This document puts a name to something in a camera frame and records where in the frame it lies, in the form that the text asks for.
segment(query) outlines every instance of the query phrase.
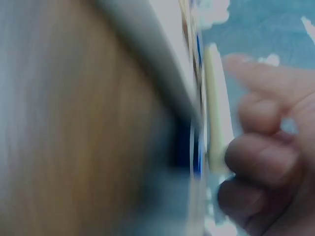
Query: wooden surface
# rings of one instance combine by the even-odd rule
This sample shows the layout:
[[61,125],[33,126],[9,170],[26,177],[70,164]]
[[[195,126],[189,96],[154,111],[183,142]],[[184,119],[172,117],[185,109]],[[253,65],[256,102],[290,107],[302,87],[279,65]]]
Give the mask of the wooden surface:
[[104,17],[0,1],[0,235],[98,236],[135,199],[169,116]]

